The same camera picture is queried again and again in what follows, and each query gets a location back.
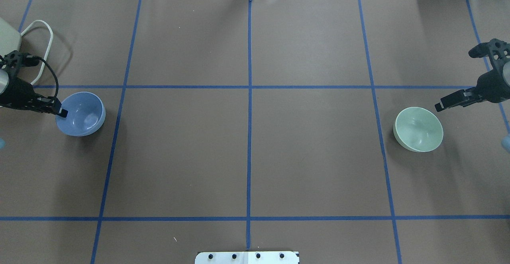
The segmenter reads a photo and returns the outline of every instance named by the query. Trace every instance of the bowl rim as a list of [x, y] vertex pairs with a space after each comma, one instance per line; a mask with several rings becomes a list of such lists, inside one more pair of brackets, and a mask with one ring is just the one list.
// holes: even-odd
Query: bowl rim
[[[89, 95], [93, 95], [94, 97], [96, 97], [96, 99], [98, 99], [98, 100], [99, 100], [99, 102], [100, 102], [100, 104], [101, 104], [101, 115], [100, 115], [100, 119], [102, 119], [102, 118], [106, 115], [106, 108], [104, 107], [104, 103], [102, 102], [101, 98], [100, 98], [98, 95], [96, 95], [96, 94], [94, 94], [94, 93], [91, 93], [91, 92], [87, 92], [87, 91], [76, 92], [76, 93], [74, 93], [74, 94], [71, 94], [71, 95], [67, 96], [64, 100], [62, 100], [62, 105], [63, 105], [63, 104], [64, 104], [64, 102], [65, 102], [67, 99], [69, 99], [70, 97], [73, 97], [74, 95], [79, 95], [79, 94], [89, 94]], [[60, 131], [62, 131], [62, 129], [60, 129], [59, 122], [57, 121], [57, 119], [58, 119], [58, 118], [59, 118], [59, 116], [58, 116], [58, 115], [55, 115], [55, 121], [56, 121], [56, 123], [57, 123], [57, 127], [59, 128], [59, 130], [60, 130]], [[83, 132], [83, 133], [80, 133], [80, 134], [73, 134], [73, 135], [70, 135], [70, 134], [68, 134], [68, 133], [66, 133], [66, 132], [64, 132], [64, 131], [62, 131], [62, 133], [66, 134], [66, 135], [70, 135], [71, 137], [85, 137], [85, 136], [87, 136], [87, 135], [91, 135], [91, 134], [95, 133], [98, 129], [99, 129], [99, 128], [97, 128], [96, 130], [91, 129], [91, 130], [88, 130], [88, 131], [86, 131], [86, 132]]]
[[[437, 123], [439, 124], [439, 127], [441, 128], [441, 139], [439, 141], [439, 143], [437, 144], [437, 146], [431, 150], [420, 150], [420, 149], [417, 149], [417, 148], [414, 148], [412, 146], [410, 146], [409, 144], [407, 144], [401, 137], [400, 137], [400, 133], [398, 132], [398, 126], [397, 126], [397, 121], [400, 117], [400, 115], [402, 113], [404, 113], [406, 110], [409, 110], [409, 109], [420, 109], [420, 110], [424, 110], [426, 111], [427, 113], [429, 113], [430, 115], [432, 115], [434, 117], [434, 119], [437, 121]], [[436, 148], [438, 148], [441, 143], [443, 142], [443, 137], [444, 137], [444, 130], [443, 130], [443, 124], [441, 124], [441, 121], [437, 118], [436, 115], [434, 115], [434, 113], [432, 113], [431, 111], [427, 110], [426, 108], [422, 108], [422, 107], [409, 107], [409, 108], [405, 108], [404, 110], [401, 110], [400, 113], [398, 113], [397, 117], [395, 118], [395, 133], [399, 136], [399, 139], [403, 142], [403, 144], [405, 144], [406, 146], [408, 146], [409, 148], [412, 148], [414, 151], [416, 152], [430, 152], [430, 151], [433, 151], [435, 150]]]

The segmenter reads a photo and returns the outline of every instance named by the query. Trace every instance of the blue grid line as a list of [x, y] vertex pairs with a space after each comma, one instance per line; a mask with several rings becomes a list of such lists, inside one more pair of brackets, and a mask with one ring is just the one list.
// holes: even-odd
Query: blue grid line
[[[99, 217], [2, 216], [0, 221], [98, 221]], [[110, 222], [208, 222], [246, 221], [244, 216], [219, 217], [102, 217]], [[477, 220], [510, 219], [510, 215], [364, 215], [364, 216], [251, 216], [251, 221], [388, 221], [388, 220]]]
[[133, 26], [133, 35], [131, 36], [131, 45], [129, 46], [129, 55], [127, 57], [127, 64], [126, 64], [126, 73], [124, 74], [124, 84], [122, 86], [122, 93], [120, 95], [120, 103], [119, 103], [119, 110], [117, 113], [117, 121], [115, 123], [115, 130], [113, 133], [113, 140], [112, 140], [112, 148], [110, 151], [110, 159], [108, 161], [108, 169], [106, 171], [106, 178], [104, 179], [104, 188], [102, 192], [102, 200], [101, 200], [101, 207], [99, 212], [99, 220], [97, 221], [97, 228], [96, 228], [96, 235], [94, 238], [94, 246], [92, 248], [92, 256], [90, 258], [90, 263], [94, 264], [95, 262], [95, 255], [97, 253], [97, 244], [99, 242], [99, 236], [101, 233], [101, 224], [102, 224], [102, 216], [104, 213], [104, 204], [106, 202], [106, 195], [108, 193], [108, 184], [110, 182], [110, 174], [112, 171], [112, 164], [113, 164], [113, 155], [115, 153], [115, 145], [117, 144], [117, 135], [119, 132], [119, 125], [120, 125], [120, 117], [122, 115], [122, 105], [124, 104], [124, 97], [126, 95], [126, 86], [128, 84], [128, 77], [129, 77], [129, 67], [131, 65], [131, 56], [133, 55], [133, 47], [135, 45], [135, 36], [136, 36], [136, 29], [138, 26], [138, 18], [140, 16], [140, 8], [142, 6], [142, 0], [138, 0], [138, 6], [136, 9], [136, 16], [135, 16], [135, 25]]
[[[466, 5], [468, 7], [469, 17], [471, 19], [471, 26], [473, 27], [473, 32], [475, 33], [475, 37], [477, 38], [477, 42], [481, 43], [480, 36], [478, 34], [477, 30], [477, 24], [475, 23], [475, 19], [473, 17], [473, 12], [471, 10], [471, 4], [469, 3], [469, 0], [466, 0]], [[485, 63], [485, 68], [487, 69], [487, 72], [490, 71], [490, 67], [488, 66], [487, 58], [483, 58], [483, 62]], [[499, 105], [499, 110], [501, 111], [501, 116], [503, 117], [503, 122], [505, 122], [505, 128], [506, 132], [510, 133], [510, 125], [508, 124], [508, 118], [506, 117], [505, 110], [503, 109], [503, 105], [501, 103]]]
[[390, 204], [390, 213], [393, 217], [393, 235], [395, 237], [395, 249], [397, 252], [397, 261], [402, 264], [402, 255], [400, 253], [400, 242], [398, 239], [397, 221], [395, 220], [395, 208], [393, 206], [393, 196], [391, 193], [390, 174], [388, 172], [388, 163], [386, 161], [386, 152], [384, 150], [383, 130], [381, 129], [381, 120], [379, 118], [379, 107], [377, 106], [377, 96], [375, 95], [374, 77], [372, 74], [372, 64], [370, 61], [370, 52], [368, 50], [367, 32], [365, 30], [365, 21], [363, 18], [363, 6], [361, 0], [357, 0], [359, 6], [359, 18], [361, 20], [361, 29], [363, 33], [363, 42], [365, 43], [365, 55], [367, 58], [368, 75], [370, 77], [370, 86], [372, 86], [372, 99], [374, 102], [375, 119], [377, 121], [377, 131], [379, 132], [379, 144], [381, 145], [382, 160], [384, 162], [384, 174], [386, 176], [386, 190], [388, 191], [388, 202]]
[[[55, 88], [55, 85], [35, 85], [34, 88]], [[128, 89], [465, 89], [472, 86], [433, 86], [433, 85], [127, 85]], [[59, 85], [59, 88], [89, 88], [89, 89], [120, 89], [123, 85]]]
[[29, 3], [27, 4], [27, 8], [25, 9], [25, 12], [23, 13], [22, 21], [20, 22], [20, 27], [18, 28], [18, 32], [21, 32], [23, 29], [23, 25], [25, 23], [25, 19], [27, 18], [27, 15], [29, 14], [30, 5], [33, 0], [29, 0]]
[[251, 246], [251, 109], [253, 88], [251, 80], [251, 3], [248, 0], [248, 145], [246, 163], [246, 250]]

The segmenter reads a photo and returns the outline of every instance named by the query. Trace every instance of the white cable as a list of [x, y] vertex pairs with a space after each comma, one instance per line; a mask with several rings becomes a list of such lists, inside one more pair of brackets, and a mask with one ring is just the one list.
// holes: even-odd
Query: white cable
[[[44, 25], [46, 25], [46, 27], [48, 28], [49, 30], [49, 42], [48, 42], [48, 47], [46, 48], [46, 53], [44, 54], [44, 57], [43, 59], [44, 60], [48, 60], [48, 54], [49, 54], [49, 48], [51, 48], [51, 43], [53, 43], [53, 30], [51, 30], [51, 27], [49, 26], [48, 23], [46, 23], [46, 21], [42, 21], [42, 20], [36, 20], [36, 21], [33, 21], [25, 30], [23, 30], [22, 32], [22, 37], [24, 34], [26, 34], [31, 28], [32, 26], [37, 23], [37, 22], [40, 22], [40, 23], [43, 23]], [[31, 85], [35, 84], [37, 81], [39, 81], [39, 79], [41, 78], [42, 76], [42, 71], [44, 71], [44, 63], [41, 64], [41, 69], [39, 70], [39, 75], [37, 75], [37, 77], [35, 77], [35, 79], [30, 82]]]

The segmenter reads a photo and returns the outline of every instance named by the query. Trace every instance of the vertical blue line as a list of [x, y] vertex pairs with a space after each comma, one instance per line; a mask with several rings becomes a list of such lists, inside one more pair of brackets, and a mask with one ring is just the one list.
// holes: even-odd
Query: vertical blue line
[[374, 103], [375, 119], [377, 121], [377, 131], [379, 133], [379, 145], [381, 146], [382, 160], [384, 163], [384, 174], [386, 177], [386, 190], [388, 191], [388, 201], [390, 204], [390, 213], [393, 224], [393, 236], [395, 237], [395, 248], [397, 251], [397, 260], [402, 264], [402, 255], [400, 253], [400, 242], [398, 239], [397, 221], [395, 220], [395, 208], [393, 206], [393, 196], [391, 193], [390, 174], [388, 172], [388, 162], [386, 161], [386, 152], [384, 149], [383, 130], [381, 129], [381, 120], [379, 118], [379, 107], [377, 106], [377, 96], [375, 95], [374, 77], [372, 74], [372, 64], [370, 62], [370, 53], [368, 51], [367, 32], [365, 30], [365, 20], [363, 18], [363, 7], [361, 0], [357, 0], [359, 6], [359, 18], [361, 20], [361, 29], [363, 33], [363, 42], [365, 43], [365, 54], [367, 58], [368, 75], [370, 77], [370, 86], [372, 87], [372, 101]]
[[246, 250], [251, 246], [251, 108], [253, 85], [251, 80], [251, 3], [248, 0], [248, 152], [246, 172]]
[[[473, 12], [471, 10], [471, 4], [470, 4], [469, 0], [466, 0], [466, 5], [468, 7], [469, 17], [471, 19], [471, 26], [473, 26], [473, 31], [475, 33], [475, 37], [477, 38], [477, 42], [480, 44], [481, 43], [480, 36], [478, 34], [477, 24], [475, 23], [475, 19], [473, 17]], [[483, 58], [483, 62], [485, 63], [485, 68], [487, 69], [487, 72], [490, 71], [490, 67], [488, 66], [486, 57]], [[508, 118], [506, 117], [505, 110], [503, 109], [503, 105], [501, 103], [499, 103], [499, 110], [501, 111], [501, 116], [503, 116], [503, 122], [505, 122], [506, 132], [510, 133], [510, 125], [508, 124]]]
[[104, 214], [104, 204], [106, 203], [106, 195], [108, 193], [108, 185], [110, 183], [110, 174], [112, 171], [113, 155], [115, 154], [115, 146], [117, 144], [117, 135], [119, 132], [120, 118], [122, 115], [122, 106], [124, 104], [124, 97], [126, 95], [126, 86], [128, 84], [129, 67], [131, 65], [131, 56], [133, 55], [133, 46], [135, 45], [136, 29], [138, 26], [138, 17], [140, 16], [140, 8], [142, 6], [142, 0], [138, 0], [138, 6], [136, 9], [135, 25], [133, 26], [133, 34], [131, 36], [131, 45], [129, 46], [129, 55], [127, 56], [126, 72], [124, 73], [124, 84], [122, 86], [122, 93], [120, 95], [119, 110], [117, 112], [117, 121], [115, 123], [115, 130], [113, 132], [112, 148], [110, 150], [110, 159], [108, 161], [108, 169], [106, 171], [106, 178], [104, 180], [104, 188], [102, 191], [101, 207], [99, 212], [99, 220], [97, 221], [96, 235], [94, 238], [94, 246], [92, 248], [92, 256], [90, 263], [94, 264], [95, 256], [97, 253], [97, 244], [99, 243], [99, 236], [101, 233], [102, 216]]
[[27, 8], [25, 9], [25, 13], [23, 13], [22, 22], [20, 23], [20, 27], [18, 28], [18, 32], [22, 31], [23, 24], [25, 23], [25, 19], [27, 18], [27, 15], [29, 14], [30, 5], [33, 0], [29, 0], [29, 3], [27, 4]]

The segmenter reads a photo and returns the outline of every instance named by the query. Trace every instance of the horizontal blue line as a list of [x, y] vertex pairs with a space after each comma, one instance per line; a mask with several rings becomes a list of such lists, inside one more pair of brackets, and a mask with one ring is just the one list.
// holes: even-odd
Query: horizontal blue line
[[0, 221], [97, 221], [98, 217], [0, 216]]
[[252, 221], [392, 220], [391, 216], [252, 216]]
[[103, 217], [103, 221], [246, 221], [247, 217]]
[[[98, 217], [38, 217], [3, 216], [0, 221], [98, 221]], [[246, 221], [248, 217], [103, 217], [103, 221]], [[252, 216], [251, 221], [366, 221], [393, 220], [390, 215], [381, 216]], [[462, 219], [510, 219], [510, 215], [396, 215], [395, 220], [462, 220]]]
[[[36, 85], [34, 88], [55, 88], [55, 85]], [[466, 89], [472, 86], [374, 86], [376, 89]], [[116, 89], [123, 88], [122, 85], [60, 85], [59, 88], [89, 88], [89, 89]], [[200, 86], [200, 85], [127, 85], [130, 89], [249, 89], [250, 86]], [[251, 86], [253, 89], [370, 89], [367, 85], [339, 85], [339, 86]]]

